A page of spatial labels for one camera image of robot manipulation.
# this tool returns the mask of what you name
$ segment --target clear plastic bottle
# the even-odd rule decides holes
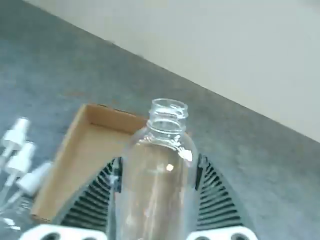
[[[122,154],[116,239],[185,240],[195,229],[199,205],[198,153],[186,134],[188,106],[159,98],[149,113],[146,127]]]

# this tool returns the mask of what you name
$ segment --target cardboard box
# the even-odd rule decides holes
[[[132,134],[145,126],[143,117],[103,105],[83,105],[56,154],[54,166],[31,210],[50,222],[65,202],[102,167],[121,155]]]

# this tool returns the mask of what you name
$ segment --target white plastic base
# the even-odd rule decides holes
[[[19,240],[107,240],[107,236],[100,231],[82,228],[39,225],[26,231]]]
[[[207,231],[194,231],[186,240],[258,240],[250,229],[243,226],[225,227]]]

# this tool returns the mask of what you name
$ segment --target white wall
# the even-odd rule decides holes
[[[320,142],[320,0],[27,0]]]

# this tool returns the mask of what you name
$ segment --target gray carpet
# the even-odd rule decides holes
[[[319,143],[27,3],[0,0],[0,134],[30,118],[34,166],[54,157],[81,104],[147,116],[159,97],[189,105],[199,151],[239,194],[261,240],[319,238]]]

